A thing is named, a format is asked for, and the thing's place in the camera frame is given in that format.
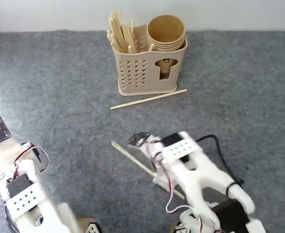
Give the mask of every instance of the chopstick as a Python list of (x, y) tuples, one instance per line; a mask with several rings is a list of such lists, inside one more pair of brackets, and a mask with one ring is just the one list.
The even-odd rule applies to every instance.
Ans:
[[(111, 141), (111, 145), (116, 148), (118, 151), (120, 151), (123, 155), (125, 155), (128, 159), (130, 159), (132, 162), (136, 163), (140, 168), (142, 168), (145, 172), (147, 172), (150, 176), (153, 178), (156, 176), (154, 172), (152, 172), (149, 168), (147, 168), (144, 164), (142, 164), (138, 159), (136, 159), (133, 155), (131, 155), (128, 151), (126, 151), (124, 148), (122, 148), (118, 143), (115, 141)], [(179, 196), (182, 200), (185, 199), (185, 196), (178, 192), (176, 189), (174, 189), (174, 193)]]
[(111, 31), (107, 30), (107, 39), (117, 52), (137, 53), (133, 41), (134, 18), (132, 18), (131, 27), (129, 27), (127, 23), (123, 22), (123, 16), (120, 11), (118, 11), (118, 15), (112, 12), (108, 18)]
[(167, 94), (164, 94), (164, 95), (159, 95), (159, 96), (146, 98), (146, 99), (143, 99), (143, 100), (138, 100), (138, 101), (134, 101), (134, 102), (124, 103), (124, 104), (121, 104), (121, 105), (117, 105), (117, 106), (111, 107), (110, 109), (112, 110), (112, 109), (117, 109), (117, 108), (123, 108), (123, 107), (127, 107), (127, 106), (130, 106), (130, 105), (138, 104), (138, 103), (144, 103), (144, 102), (148, 102), (148, 101), (151, 101), (151, 100), (157, 100), (157, 99), (160, 99), (160, 98), (163, 98), (163, 97), (176, 95), (176, 94), (183, 93), (183, 92), (186, 92), (186, 91), (188, 91), (188, 90), (187, 89), (183, 89), (183, 90), (179, 90), (179, 91), (174, 91), (174, 92), (167, 93)]

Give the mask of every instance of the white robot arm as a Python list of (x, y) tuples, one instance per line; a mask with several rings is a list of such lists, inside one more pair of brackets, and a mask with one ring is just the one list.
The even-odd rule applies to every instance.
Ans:
[[(236, 180), (211, 162), (188, 133), (174, 133), (163, 139), (137, 133), (129, 144), (152, 161), (157, 171), (154, 183), (170, 192), (171, 198), (175, 185), (186, 194), (190, 206), (182, 206), (189, 209), (180, 216), (182, 227), (177, 228), (180, 231), (265, 233), (259, 220), (248, 217), (254, 211), (252, 199)], [(228, 200), (216, 205), (205, 202), (202, 189), (206, 187), (227, 195)]]
[[(42, 168), (39, 151), (46, 156)], [(39, 174), (49, 158), (39, 146), (15, 141), (0, 117), (0, 198), (11, 232), (82, 233), (66, 203), (55, 205), (43, 188)], [(99, 233), (96, 227), (87, 233)]]

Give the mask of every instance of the wooden chopstick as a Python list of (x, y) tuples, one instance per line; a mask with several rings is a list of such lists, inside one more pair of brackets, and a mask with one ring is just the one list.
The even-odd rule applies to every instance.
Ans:
[(164, 95), (154, 96), (154, 97), (146, 98), (146, 99), (143, 99), (143, 100), (138, 100), (138, 101), (134, 101), (134, 102), (120, 104), (120, 105), (111, 107), (110, 109), (112, 110), (112, 109), (117, 109), (117, 108), (123, 108), (123, 107), (127, 107), (127, 106), (130, 106), (130, 105), (138, 104), (138, 103), (144, 103), (144, 102), (148, 102), (148, 101), (151, 101), (151, 100), (157, 100), (157, 99), (160, 99), (160, 98), (163, 98), (163, 97), (180, 94), (180, 93), (183, 93), (183, 92), (186, 92), (186, 91), (188, 91), (188, 90), (187, 89), (183, 89), (183, 90), (179, 90), (179, 91), (174, 91), (174, 92), (167, 93), (167, 94), (164, 94)]

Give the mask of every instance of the red and white wire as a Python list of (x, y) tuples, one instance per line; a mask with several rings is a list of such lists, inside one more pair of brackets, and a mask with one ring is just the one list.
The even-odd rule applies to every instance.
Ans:
[(201, 217), (199, 216), (199, 222), (200, 222), (200, 225), (199, 225), (199, 233), (202, 233), (202, 229), (203, 229), (203, 222), (202, 222), (202, 219)]
[(173, 187), (173, 185), (172, 185), (172, 181), (171, 181), (171, 179), (170, 179), (170, 177), (169, 177), (169, 175), (168, 175), (166, 169), (164, 168), (164, 166), (162, 166), (162, 167), (163, 167), (164, 174), (165, 174), (165, 176), (166, 176), (166, 178), (167, 178), (167, 180), (168, 180), (168, 186), (169, 186), (169, 190), (170, 190), (170, 198), (169, 198), (169, 200), (168, 200), (168, 202), (167, 202), (167, 204), (166, 204), (166, 207), (165, 207), (166, 212), (169, 213), (169, 214), (173, 214), (173, 213), (175, 213), (175, 212), (176, 212), (178, 209), (180, 209), (180, 208), (189, 208), (189, 209), (192, 209), (192, 207), (189, 206), (189, 205), (180, 205), (180, 206), (174, 208), (173, 210), (169, 210), (169, 209), (168, 209), (168, 206), (170, 205), (170, 203), (171, 203), (171, 201), (172, 201), (172, 199), (173, 199), (173, 196), (174, 196), (174, 187)]
[(40, 172), (44, 172), (44, 171), (49, 167), (49, 165), (50, 165), (50, 159), (49, 159), (49, 156), (48, 156), (48, 154), (46, 153), (46, 151), (45, 151), (41, 146), (31, 146), (31, 147), (27, 148), (26, 150), (24, 150), (18, 157), (16, 157), (16, 159), (15, 159), (15, 166), (16, 166), (16, 168), (15, 168), (15, 171), (14, 171), (14, 174), (13, 174), (13, 178), (12, 178), (13, 180), (17, 177), (17, 170), (18, 170), (18, 164), (16, 164), (17, 161), (18, 161), (21, 157), (23, 157), (24, 155), (26, 155), (29, 151), (31, 151), (31, 150), (33, 150), (33, 149), (36, 149), (36, 148), (40, 149), (40, 150), (45, 154), (45, 156), (46, 156), (46, 158), (47, 158), (47, 165), (46, 165), (43, 169), (41, 169)]

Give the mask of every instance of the perforated plastic basket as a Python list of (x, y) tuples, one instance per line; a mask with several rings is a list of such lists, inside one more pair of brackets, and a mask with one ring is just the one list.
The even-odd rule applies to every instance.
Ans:
[[(148, 51), (147, 25), (134, 28), (134, 44), (139, 53), (127, 54), (114, 51), (118, 72), (118, 87), (121, 95), (147, 95), (173, 92), (183, 57), (188, 46), (187, 38), (179, 50), (173, 52)], [(169, 74), (160, 75), (156, 62), (175, 59)]]

